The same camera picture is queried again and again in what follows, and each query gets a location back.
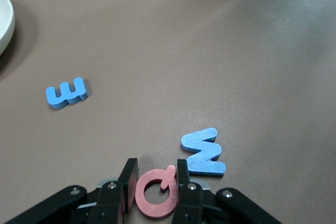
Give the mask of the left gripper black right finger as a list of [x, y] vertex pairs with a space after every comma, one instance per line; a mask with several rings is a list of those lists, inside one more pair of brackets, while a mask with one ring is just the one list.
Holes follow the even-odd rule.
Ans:
[[202, 223], [202, 187], [191, 182], [185, 159], [177, 160], [178, 202], [172, 224]]

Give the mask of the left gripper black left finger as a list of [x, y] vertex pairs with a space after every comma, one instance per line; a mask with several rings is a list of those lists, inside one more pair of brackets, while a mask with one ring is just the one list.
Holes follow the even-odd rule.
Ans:
[[137, 181], [138, 159], [130, 158], [117, 180], [102, 185], [88, 223], [124, 223], [124, 216], [129, 213], [134, 201]]

